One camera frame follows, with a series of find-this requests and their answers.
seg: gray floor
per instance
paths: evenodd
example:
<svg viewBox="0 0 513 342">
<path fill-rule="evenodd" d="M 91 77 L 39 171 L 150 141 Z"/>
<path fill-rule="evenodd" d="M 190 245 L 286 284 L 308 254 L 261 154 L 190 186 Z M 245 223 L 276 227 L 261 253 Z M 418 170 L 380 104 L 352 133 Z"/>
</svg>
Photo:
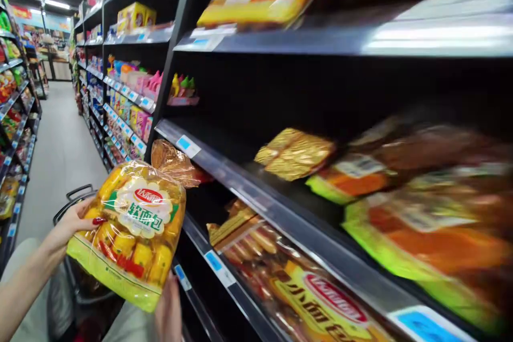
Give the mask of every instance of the gray floor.
<svg viewBox="0 0 513 342">
<path fill-rule="evenodd" d="M 88 183 L 98 189 L 107 178 L 86 123 L 78 114 L 71 83 L 50 82 L 49 98 L 41 101 L 41 107 L 16 245 L 48 234 L 52 218 L 66 204 L 67 192 Z"/>
</svg>

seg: hand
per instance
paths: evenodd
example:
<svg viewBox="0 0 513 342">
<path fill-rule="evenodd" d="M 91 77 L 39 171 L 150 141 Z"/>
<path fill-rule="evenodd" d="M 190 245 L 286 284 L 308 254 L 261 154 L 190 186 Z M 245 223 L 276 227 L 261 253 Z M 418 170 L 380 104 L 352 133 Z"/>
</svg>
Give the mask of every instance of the hand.
<svg viewBox="0 0 513 342">
<path fill-rule="evenodd" d="M 104 218 L 80 219 L 86 214 L 85 210 L 93 199 L 94 197 L 88 198 L 68 208 L 57 225 L 50 231 L 42 244 L 50 255 L 58 254 L 63 259 L 66 255 L 66 246 L 77 231 L 94 230 L 107 220 Z"/>
<path fill-rule="evenodd" d="M 155 309 L 159 342 L 182 341 L 182 307 L 178 279 L 170 271 Z"/>
</svg>

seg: red fingernail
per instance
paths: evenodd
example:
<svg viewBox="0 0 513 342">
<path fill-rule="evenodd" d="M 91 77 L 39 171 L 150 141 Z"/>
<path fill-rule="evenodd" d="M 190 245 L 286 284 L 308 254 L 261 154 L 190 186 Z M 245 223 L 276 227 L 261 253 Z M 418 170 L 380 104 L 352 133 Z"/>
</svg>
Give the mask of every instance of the red fingernail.
<svg viewBox="0 0 513 342">
<path fill-rule="evenodd" d="M 102 217 L 98 217 L 98 218 L 94 218 L 92 220 L 92 224 L 101 224 L 101 223 L 106 222 L 106 221 L 107 221 L 107 219 L 102 218 Z"/>
</svg>

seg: printed brand logo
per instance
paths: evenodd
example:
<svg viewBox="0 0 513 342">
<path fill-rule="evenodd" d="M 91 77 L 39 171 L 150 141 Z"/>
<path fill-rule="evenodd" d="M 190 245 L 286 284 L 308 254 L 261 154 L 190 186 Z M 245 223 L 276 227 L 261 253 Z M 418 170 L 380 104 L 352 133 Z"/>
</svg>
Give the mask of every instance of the printed brand logo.
<svg viewBox="0 0 513 342">
<path fill-rule="evenodd" d="M 356 324 L 367 322 L 365 313 L 338 287 L 315 274 L 306 274 L 304 280 L 310 291 L 338 314 Z"/>
<path fill-rule="evenodd" d="M 134 192 L 135 197 L 146 203 L 161 203 L 162 195 L 150 189 L 137 189 Z"/>
</svg>

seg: ceiling light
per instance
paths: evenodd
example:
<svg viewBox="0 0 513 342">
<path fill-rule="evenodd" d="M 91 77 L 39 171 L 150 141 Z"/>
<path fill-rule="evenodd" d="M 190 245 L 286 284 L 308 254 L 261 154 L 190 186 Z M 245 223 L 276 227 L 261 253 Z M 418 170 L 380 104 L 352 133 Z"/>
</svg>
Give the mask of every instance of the ceiling light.
<svg viewBox="0 0 513 342">
<path fill-rule="evenodd" d="M 49 5 L 53 5 L 53 6 L 59 7 L 59 8 L 64 8 L 64 9 L 69 9 L 70 8 L 68 4 L 59 3 L 59 2 L 56 2 L 56 1 L 53 1 L 53 0 L 45 0 L 45 3 L 47 3 Z"/>
</svg>

